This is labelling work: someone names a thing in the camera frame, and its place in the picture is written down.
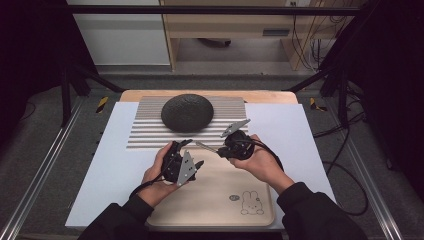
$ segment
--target cable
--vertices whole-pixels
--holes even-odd
[[[364,209],[362,209],[360,212],[357,212],[357,213],[352,213],[352,212],[348,212],[348,211],[345,211],[344,209],[342,209],[342,211],[343,212],[345,212],[346,214],[349,214],[349,215],[351,215],[351,216],[361,216],[361,215],[363,215],[367,210],[368,210],[368,206],[369,206],[369,200],[368,200],[368,195],[367,195],[367,192],[365,191],[365,189],[364,189],[364,187],[362,186],[362,184],[358,181],[358,179],[356,179],[355,178],[355,176],[353,176],[353,174],[349,171],[349,170],[347,170],[345,167],[343,167],[342,165],[340,165],[340,164],[338,164],[338,163],[331,163],[331,162],[328,162],[328,161],[322,161],[322,163],[324,163],[324,164],[333,164],[334,166],[336,166],[336,167],[338,167],[338,168],[340,168],[340,169],[342,169],[345,173],[347,173],[352,179],[353,179],[353,181],[355,181],[356,182],[356,184],[359,186],[359,188],[361,189],[361,191],[362,191],[362,194],[364,195],[364,199],[365,199],[365,206],[364,206]]]
[[[347,93],[350,94],[351,96],[356,97],[356,99],[364,98],[364,94],[358,93],[355,90],[353,90],[353,88],[349,86],[349,83],[347,84]]]
[[[360,120],[362,120],[362,118],[359,118],[359,116],[361,116],[361,115],[363,115],[363,114],[364,114],[364,112],[360,112],[360,113],[356,114],[355,116],[353,116],[353,117],[352,117],[352,118],[348,121],[349,126],[350,126],[350,125],[352,125],[352,124],[355,124],[355,123],[359,122]],[[333,134],[333,133],[335,133],[335,132],[341,131],[341,130],[343,130],[343,129],[344,129],[344,128],[343,128],[341,125],[337,125],[337,126],[335,126],[335,127],[331,128],[331,129],[329,129],[329,130],[325,130],[325,131],[321,131],[321,132],[314,133],[314,134],[313,134],[313,137],[314,137],[314,138],[324,137],[324,136],[327,136],[327,135]]]
[[[333,1],[333,3],[331,4],[331,6],[330,7],[334,7],[335,6],[335,4],[336,4],[336,2],[337,1]],[[320,2],[319,2],[319,4],[318,4],[318,6],[322,6],[322,3],[323,3],[323,1],[321,0]],[[351,0],[349,3],[347,3],[346,1],[343,1],[343,4],[341,5],[341,7],[350,7],[350,6],[352,6],[353,5],[353,0]],[[331,26],[327,26],[327,27],[324,27],[324,28],[321,28],[322,27],[322,25],[324,24],[324,22],[327,20],[327,18],[328,18],[328,21],[330,22],[330,23],[333,23]],[[328,41],[328,43],[327,43],[327,46],[326,47],[324,47],[324,48],[321,48],[321,46],[318,46],[318,51],[320,51],[320,50],[322,50],[322,49],[326,49],[326,48],[328,48],[329,47],[329,45],[330,45],[330,43],[332,42],[332,40],[333,39],[335,39],[335,38],[337,38],[339,35],[340,35],[340,33],[343,31],[343,29],[345,28],[345,26],[351,21],[352,19],[348,19],[346,16],[325,16],[325,17],[323,17],[322,18],[322,20],[319,22],[319,24],[317,24],[316,26],[316,28],[315,28],[315,31],[312,33],[312,35],[311,35],[311,39],[315,39],[315,35],[317,34],[317,33],[319,33],[319,32],[322,32],[322,31],[324,31],[324,30],[326,30],[326,29],[329,29],[329,28],[334,28],[334,34],[333,34],[333,36],[331,37],[331,38],[329,38],[330,40]],[[318,62],[318,67],[319,67],[319,65],[320,65],[320,63],[319,63],[319,61],[321,60],[321,59],[324,59],[325,58],[325,56],[320,56],[318,59],[316,58],[316,54],[315,54],[315,47],[312,47],[311,46],[311,51],[312,51],[312,54],[313,54],[313,56],[314,56],[314,59],[315,59],[315,61],[316,62]]]
[[[318,62],[318,68],[319,68],[319,65],[320,65],[320,53],[321,53],[321,39],[318,39],[318,56],[317,56],[317,62]]]
[[[35,104],[34,103],[32,103],[32,102],[27,102],[27,104],[30,104],[30,105],[32,105],[32,110],[31,110],[31,112],[28,114],[28,115],[26,115],[25,117],[22,117],[19,121],[23,121],[23,120],[25,120],[25,119],[27,119],[27,118],[29,118],[34,112],[35,112],[35,109],[37,108],[36,106],[35,106]]]
[[[252,144],[252,145],[255,145],[255,146],[262,147],[263,149],[265,149],[265,151],[269,152],[274,157],[274,159],[277,162],[278,166],[280,166],[281,170],[284,171],[283,164],[281,163],[280,158],[265,143],[263,143],[263,142],[261,142],[259,140],[256,140],[256,139],[251,139],[251,140],[234,140],[234,142],[249,143],[249,144]]]
[[[327,171],[326,171],[326,174],[327,174],[327,175],[328,175],[328,174],[330,174],[331,169],[333,168],[333,166],[334,166],[334,164],[336,163],[337,159],[339,159],[339,156],[340,156],[340,154],[342,153],[343,148],[344,148],[344,146],[345,146],[345,145],[346,145],[346,143],[347,143],[347,139],[349,138],[349,133],[350,133],[350,128],[348,127],[348,128],[347,128],[346,137],[345,137],[345,139],[343,140],[343,143],[342,143],[342,145],[340,146],[340,149],[339,149],[339,151],[337,152],[336,156],[334,157],[333,161],[331,161],[330,167],[328,167],[328,169],[327,169]]]
[[[303,59],[304,58],[303,54],[301,55],[297,51],[296,44],[294,42],[294,36],[296,36],[297,44],[299,45],[299,48],[300,48],[301,52],[303,53],[304,51],[303,51],[302,45],[300,44],[299,37],[297,36],[297,31],[296,31],[296,15],[293,15],[293,34],[292,34],[292,38],[291,38],[293,48],[294,48],[294,51],[296,52],[297,56],[299,57],[299,60],[302,62],[302,65],[307,69],[313,69],[312,66],[310,66],[309,64],[308,64],[309,66],[306,66],[306,64],[305,64],[306,59]]]
[[[140,184],[138,187],[136,187],[130,194],[129,198],[132,198],[135,194],[137,194],[139,191],[143,190],[144,188],[153,185],[153,183],[155,182],[160,182],[163,181],[160,178],[163,176],[163,174],[165,173],[166,169],[171,166],[171,163],[173,163],[175,160],[175,157],[171,159],[171,161],[169,161],[168,165],[166,165],[166,167],[162,170],[162,172],[160,172],[153,180],[144,182],[142,184]]]
[[[354,103],[360,103],[360,104],[362,104],[362,100],[360,100],[360,99],[354,100],[354,101],[350,102],[346,107],[350,107]]]

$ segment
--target white cabinet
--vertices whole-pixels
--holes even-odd
[[[68,0],[72,5],[159,5],[157,0]],[[96,65],[170,65],[161,15],[74,14]]]

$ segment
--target metal rail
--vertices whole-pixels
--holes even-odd
[[[65,127],[62,127],[59,133],[57,134],[56,139],[54,140],[46,157],[41,163],[40,168],[32,179],[32,182],[29,185],[24,196],[22,197],[21,202],[19,203],[18,207],[15,209],[15,212],[3,228],[0,234],[1,240],[14,240],[18,236],[19,230],[21,229],[26,217],[28,216],[28,213],[34,205],[38,194],[43,188],[44,182],[46,181],[50,170],[52,169],[60,151],[62,150],[63,145],[65,144],[66,139],[69,136],[69,133],[71,132],[76,122],[76,119],[80,113],[81,106],[83,105],[83,103],[84,98],[77,97],[68,124]]]
[[[46,10],[73,14],[217,14],[356,16],[361,8],[261,7],[261,6],[136,6],[136,5],[46,5]]]
[[[328,98],[325,98],[325,101],[332,117],[334,118],[334,121],[339,123],[336,114],[337,107],[335,106],[334,101],[331,101]],[[341,134],[344,138],[346,137],[343,131],[341,131]],[[368,195],[368,199],[370,201],[370,205],[374,210],[375,216],[377,217],[381,229],[386,235],[386,238],[388,240],[402,240],[402,234],[400,233],[399,228],[395,220],[393,219],[386,202],[383,199],[383,196],[381,196],[377,185],[375,184],[373,178],[371,177],[371,174],[365,166],[365,163],[362,160],[361,155],[359,154],[358,149],[356,148],[352,138],[348,139],[346,146],[347,150],[349,151],[349,155],[352,157],[351,160],[353,168],[355,169],[358,178],[364,185],[364,188]]]

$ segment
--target wooden cutting board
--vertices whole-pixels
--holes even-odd
[[[162,201],[148,218],[150,225],[267,226],[274,221],[268,184],[217,154],[200,149],[189,152],[195,163],[205,161],[196,180]]]

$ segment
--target person's left hand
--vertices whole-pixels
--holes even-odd
[[[163,162],[163,157],[166,152],[171,148],[172,142],[168,143],[165,147],[161,148],[156,154],[155,162],[153,166],[146,170],[144,173],[142,183],[153,180],[161,172],[161,166]],[[166,184],[163,181],[155,182],[150,186],[142,189],[137,195],[143,199],[151,207],[158,205],[163,199],[165,199],[169,194],[173,193],[178,189],[176,183]]]

